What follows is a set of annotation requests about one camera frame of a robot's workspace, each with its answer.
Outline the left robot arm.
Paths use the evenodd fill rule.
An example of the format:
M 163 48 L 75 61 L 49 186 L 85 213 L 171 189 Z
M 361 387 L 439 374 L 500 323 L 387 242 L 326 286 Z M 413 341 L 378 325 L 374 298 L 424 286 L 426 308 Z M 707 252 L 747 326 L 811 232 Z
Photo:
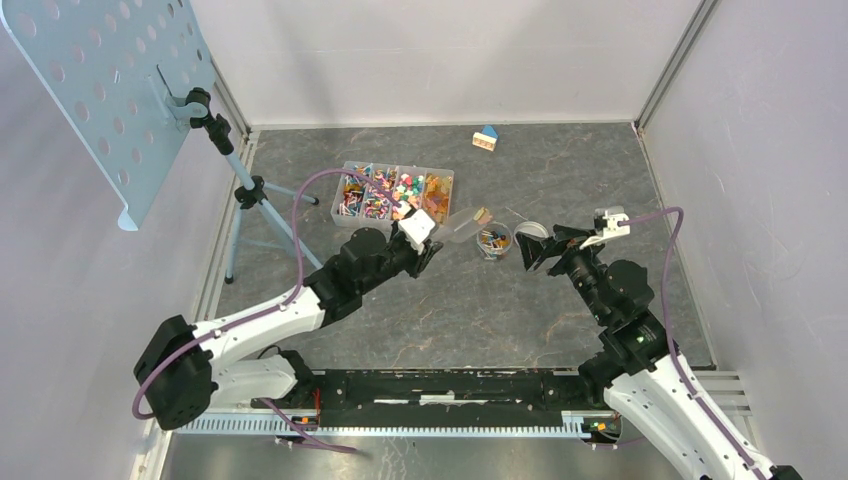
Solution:
M 260 360 L 249 354 L 344 319 L 390 279 L 418 277 L 442 247 L 432 239 L 417 243 L 397 224 L 389 235 L 360 228 L 301 287 L 213 320 L 190 324 L 175 315 L 162 321 L 133 369 L 140 387 L 133 415 L 169 431 L 210 407 L 261 398 L 306 405 L 314 381 L 299 356 Z

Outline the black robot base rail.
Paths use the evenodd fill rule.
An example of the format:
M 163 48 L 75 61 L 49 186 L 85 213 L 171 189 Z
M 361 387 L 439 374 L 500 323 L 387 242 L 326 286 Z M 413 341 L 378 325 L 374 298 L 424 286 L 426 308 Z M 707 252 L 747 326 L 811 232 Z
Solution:
M 620 433 L 623 417 L 574 370 L 454 369 L 313 371 L 273 405 L 313 410 L 320 427 L 560 427 Z

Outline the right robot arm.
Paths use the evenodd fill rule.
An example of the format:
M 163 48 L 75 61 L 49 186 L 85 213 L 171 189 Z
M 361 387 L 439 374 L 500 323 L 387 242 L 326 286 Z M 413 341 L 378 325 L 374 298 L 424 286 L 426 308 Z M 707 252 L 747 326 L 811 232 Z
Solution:
M 586 243 L 591 234 L 557 225 L 548 238 L 515 236 L 525 269 L 554 260 L 548 275 L 566 276 L 602 328 L 602 351 L 578 369 L 580 400 L 621 414 L 685 479 L 799 478 L 746 439 L 703 388 L 649 309 L 646 268 L 603 263 L 601 246 Z

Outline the round jar lid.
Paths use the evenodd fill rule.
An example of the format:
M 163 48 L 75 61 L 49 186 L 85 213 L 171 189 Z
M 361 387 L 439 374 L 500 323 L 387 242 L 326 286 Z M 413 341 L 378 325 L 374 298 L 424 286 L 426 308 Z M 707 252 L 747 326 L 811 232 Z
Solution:
M 547 228 L 535 221 L 524 221 L 519 223 L 513 230 L 513 237 L 518 239 L 520 236 L 530 237 L 537 240 L 543 240 L 550 236 Z

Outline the clear round plastic jar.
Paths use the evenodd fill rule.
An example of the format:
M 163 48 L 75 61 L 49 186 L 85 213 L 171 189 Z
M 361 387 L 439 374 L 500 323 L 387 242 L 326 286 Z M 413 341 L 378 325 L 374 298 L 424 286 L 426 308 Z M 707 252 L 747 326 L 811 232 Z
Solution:
M 502 260 L 513 245 L 512 232 L 500 223 L 491 222 L 475 237 L 476 245 L 485 260 Z

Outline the clear plastic scoop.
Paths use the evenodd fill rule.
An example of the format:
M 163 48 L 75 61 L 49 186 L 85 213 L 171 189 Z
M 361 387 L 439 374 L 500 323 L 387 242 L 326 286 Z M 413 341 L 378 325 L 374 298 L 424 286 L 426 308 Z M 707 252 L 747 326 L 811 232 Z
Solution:
M 486 207 L 469 207 L 451 215 L 433 234 L 436 242 L 462 243 L 477 235 L 493 219 Z

